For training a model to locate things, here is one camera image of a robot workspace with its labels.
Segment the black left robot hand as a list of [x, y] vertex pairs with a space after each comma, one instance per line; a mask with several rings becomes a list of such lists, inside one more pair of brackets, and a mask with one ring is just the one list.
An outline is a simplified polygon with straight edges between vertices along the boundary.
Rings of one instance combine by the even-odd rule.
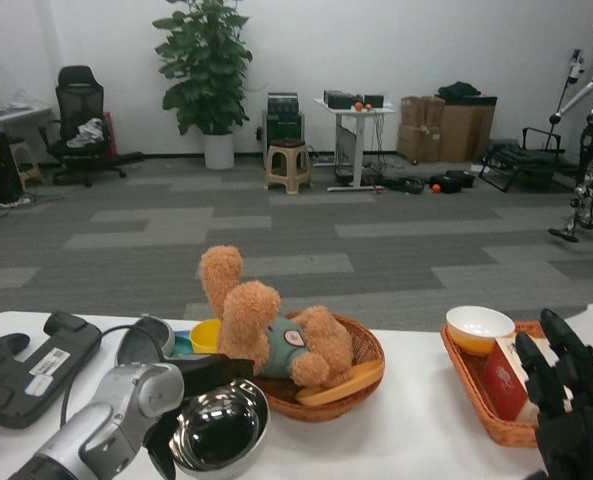
[[172, 366], [180, 372], [182, 396], [171, 410], [163, 413], [147, 431], [143, 446], [157, 472], [163, 479], [176, 478], [169, 441], [179, 425], [177, 420], [183, 407], [201, 394], [225, 386], [236, 378], [250, 378], [253, 374], [251, 360], [230, 359], [224, 354], [190, 355], [188, 358], [170, 358], [159, 364]]

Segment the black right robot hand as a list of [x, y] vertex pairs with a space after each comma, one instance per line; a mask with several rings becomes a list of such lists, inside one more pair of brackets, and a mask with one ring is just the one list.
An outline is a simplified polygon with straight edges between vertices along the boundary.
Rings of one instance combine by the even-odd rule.
[[557, 356], [549, 365], [535, 341], [516, 336], [529, 400], [539, 408], [535, 438], [544, 468], [530, 479], [593, 479], [593, 347], [554, 311], [540, 326]]

